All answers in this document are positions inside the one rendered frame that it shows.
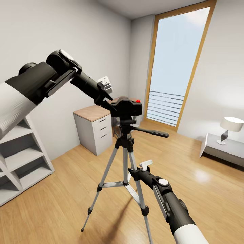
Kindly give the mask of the digital camera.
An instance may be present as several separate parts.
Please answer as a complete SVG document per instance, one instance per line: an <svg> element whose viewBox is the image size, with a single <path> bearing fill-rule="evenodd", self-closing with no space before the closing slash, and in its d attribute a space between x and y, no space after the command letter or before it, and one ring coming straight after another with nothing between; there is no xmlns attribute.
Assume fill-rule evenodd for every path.
<svg viewBox="0 0 244 244"><path fill-rule="evenodd" d="M111 105L117 110L117 112L110 112L112 117L142 115L142 103L140 100L135 102L128 97L120 97L117 102L112 102Z"/></svg>

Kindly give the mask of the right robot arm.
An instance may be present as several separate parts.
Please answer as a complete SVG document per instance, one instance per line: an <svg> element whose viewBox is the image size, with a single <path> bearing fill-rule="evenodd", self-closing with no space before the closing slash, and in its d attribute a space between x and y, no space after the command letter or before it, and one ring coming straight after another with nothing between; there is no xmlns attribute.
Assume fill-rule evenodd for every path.
<svg viewBox="0 0 244 244"><path fill-rule="evenodd" d="M176 244L209 244L189 216L183 200L178 199L173 193L168 180L150 173L148 166L151 164L153 164L152 160L142 162L139 164L142 168L136 171L128 168L128 172L134 181L142 180L153 190L163 216L169 223Z"/></svg>

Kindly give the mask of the camera tripod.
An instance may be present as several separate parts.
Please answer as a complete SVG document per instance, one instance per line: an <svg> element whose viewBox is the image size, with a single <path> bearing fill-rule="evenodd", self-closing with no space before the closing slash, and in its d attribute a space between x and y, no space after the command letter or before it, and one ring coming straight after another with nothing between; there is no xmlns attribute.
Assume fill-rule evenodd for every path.
<svg viewBox="0 0 244 244"><path fill-rule="evenodd" d="M120 135L121 136L120 136L120 138L117 139L117 141L115 143L114 150L113 150L112 155L109 159L109 162L108 162L108 165L105 169L104 175L101 179L101 182L98 184L97 194L94 198L93 204L88 209L88 217L84 223L83 228L81 229L81 232L84 231L85 225L88 221L90 214L92 213L92 209L93 209L94 204L97 200L99 192L102 190L102 188L124 186L129 191L131 196L135 199L137 204L140 206L141 213L144 215L147 233L148 233L148 237L149 237L149 242L150 242L150 244L153 244L151 231L150 231L150 227L149 227L149 222L148 222L148 218L147 218L147 215L149 214L149 207L147 205L145 205L145 203L144 203L144 198L143 198L140 180L135 181L138 194L134 191L134 189L129 184L129 181L130 181L132 176L131 176L130 172L128 172L128 154L129 154L129 158L130 158L130 162L131 162L131 168L130 169L133 171L136 171L136 170L138 170L138 168L136 166L136 161L135 161L135 157L134 157L134 153L133 153L134 138L131 139L131 136L128 136L128 134L130 133L130 131L133 131L133 130L142 131L142 132L150 133L152 135L161 136L161 137L165 137L165 138L168 138L169 134L165 133L165 132L156 131L156 130L146 130L146 129L133 127L133 126L131 126L131 124L132 125L136 124L136 120L133 120L131 116L122 116L122 117L119 117L119 119L120 119L120 121L119 121L120 126L119 127L120 127ZM124 180L123 181L104 183L106 176L109 172L110 166L111 166L111 164L114 160L114 157L117 153L117 150L119 149L119 146L123 147L123 176L124 176Z"/></svg>

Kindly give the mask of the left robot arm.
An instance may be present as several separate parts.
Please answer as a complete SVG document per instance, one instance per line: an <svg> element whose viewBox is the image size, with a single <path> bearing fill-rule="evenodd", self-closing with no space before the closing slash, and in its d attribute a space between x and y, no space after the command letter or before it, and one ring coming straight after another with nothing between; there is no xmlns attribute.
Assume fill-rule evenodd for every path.
<svg viewBox="0 0 244 244"><path fill-rule="evenodd" d="M94 104L112 112L117 110L105 98L113 100L108 77L95 82L64 50L52 52L45 62L28 63L18 73L0 84L0 140L24 119L43 99L53 95L69 80Z"/></svg>

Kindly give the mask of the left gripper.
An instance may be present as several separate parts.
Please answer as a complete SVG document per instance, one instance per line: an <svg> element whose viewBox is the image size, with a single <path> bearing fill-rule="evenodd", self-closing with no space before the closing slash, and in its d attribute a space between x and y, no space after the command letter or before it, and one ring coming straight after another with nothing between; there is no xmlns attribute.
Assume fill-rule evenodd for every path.
<svg viewBox="0 0 244 244"><path fill-rule="evenodd" d="M95 82L92 78L89 77L86 84L81 89L85 94L94 99L94 104L103 107L112 112L117 112L117 110L108 102L103 101L105 98L109 100L113 100L113 98L106 92L106 90L102 90L101 87Z"/></svg>

